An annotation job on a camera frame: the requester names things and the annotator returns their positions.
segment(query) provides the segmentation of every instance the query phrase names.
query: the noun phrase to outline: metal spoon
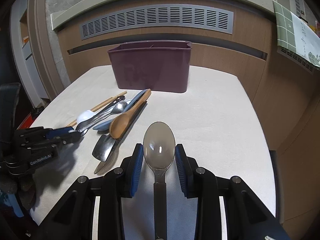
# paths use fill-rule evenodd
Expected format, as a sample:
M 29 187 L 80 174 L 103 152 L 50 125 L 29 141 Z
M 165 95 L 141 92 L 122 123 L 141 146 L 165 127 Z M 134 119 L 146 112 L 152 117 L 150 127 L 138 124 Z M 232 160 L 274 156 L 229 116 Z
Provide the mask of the metal spoon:
M 143 154 L 155 174 L 153 184 L 155 239 L 167 240 L 167 186 L 165 173 L 175 153 L 175 140 L 169 126 L 155 122 L 149 126 L 143 138 Z
M 112 114 L 121 114 L 124 109 L 127 107 L 128 103 L 126 101 L 120 101 L 118 102 L 112 109 L 110 114 L 97 114 L 94 117 L 81 122 L 80 124 L 77 125 L 76 130 L 79 131 L 81 133 L 81 136 L 84 136 L 88 129 L 90 129 L 91 127 L 93 127 L 97 122 L 102 121 L 103 119 L 106 119 L 108 116 L 112 115 Z

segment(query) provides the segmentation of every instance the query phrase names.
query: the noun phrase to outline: table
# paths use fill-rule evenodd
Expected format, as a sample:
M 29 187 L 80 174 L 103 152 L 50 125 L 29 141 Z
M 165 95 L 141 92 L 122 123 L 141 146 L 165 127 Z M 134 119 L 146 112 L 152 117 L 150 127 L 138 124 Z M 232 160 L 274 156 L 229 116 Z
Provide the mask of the table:
M 111 66 L 92 68 L 55 98 L 33 127 L 66 126 L 84 110 L 121 91 Z M 126 98 L 133 98 L 137 92 L 128 90 Z M 145 131 L 156 121 L 169 125 L 176 143 L 182 143 L 187 156 L 195 158 L 199 166 L 219 177 L 240 176 L 275 215 L 275 181 L 268 146 L 252 104 L 236 76 L 190 66 L 187 92 L 153 91 L 107 171 L 132 155 L 135 144 L 143 142 Z M 91 153 L 99 137 L 96 131 L 89 130 L 79 144 L 66 146 L 57 160 L 36 171 L 37 199 L 31 215 L 38 224 L 79 176 L 104 175 L 93 174 L 99 161 Z M 126 240 L 154 237 L 153 182 L 154 175 L 143 161 L 135 197 L 122 201 Z M 193 239 L 197 200 L 184 198 L 175 162 L 166 173 L 166 182 L 168 239 Z M 93 239 L 97 239 L 97 205 L 95 209 Z M 226 239 L 224 208 L 221 210 L 223 239 Z

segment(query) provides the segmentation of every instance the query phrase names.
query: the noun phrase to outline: chopsticks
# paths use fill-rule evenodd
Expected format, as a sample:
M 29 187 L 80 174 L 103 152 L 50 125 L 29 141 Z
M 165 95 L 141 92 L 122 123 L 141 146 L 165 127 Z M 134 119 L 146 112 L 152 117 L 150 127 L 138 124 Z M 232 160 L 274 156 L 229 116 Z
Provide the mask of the chopsticks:
M 115 97 L 111 97 L 105 101 L 103 101 L 102 103 L 98 104 L 97 106 L 95 106 L 94 108 L 91 109 L 92 112 L 95 112 L 97 110 L 99 110 L 100 108 L 106 106 L 107 104 L 111 103 L 113 100 L 115 100 L 117 97 L 123 96 L 127 93 L 127 91 L 123 91 L 122 93 L 120 93 L 119 95 L 116 95 Z M 77 120 L 72 121 L 70 124 L 67 125 L 68 126 L 75 126 L 77 124 Z

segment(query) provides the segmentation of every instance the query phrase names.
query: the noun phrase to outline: dish towel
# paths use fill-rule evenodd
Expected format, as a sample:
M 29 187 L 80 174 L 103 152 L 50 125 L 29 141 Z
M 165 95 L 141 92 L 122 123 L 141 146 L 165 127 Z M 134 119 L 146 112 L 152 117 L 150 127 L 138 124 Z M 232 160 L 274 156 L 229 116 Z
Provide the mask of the dish towel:
M 295 14 L 273 1 L 276 13 L 278 46 L 299 55 L 320 69 L 320 38 Z

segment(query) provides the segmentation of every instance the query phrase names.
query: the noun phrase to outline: red object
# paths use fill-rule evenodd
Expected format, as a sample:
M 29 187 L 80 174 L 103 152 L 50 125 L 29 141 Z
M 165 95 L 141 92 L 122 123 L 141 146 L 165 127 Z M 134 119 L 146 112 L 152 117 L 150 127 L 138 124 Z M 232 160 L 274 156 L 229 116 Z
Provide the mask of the red object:
M 28 116 L 19 125 L 18 129 L 30 128 L 30 126 L 33 124 L 34 121 L 35 120 L 32 120 L 31 114 L 28 114 Z
M 108 51 L 121 89 L 183 93 L 187 90 L 190 41 L 134 41 Z

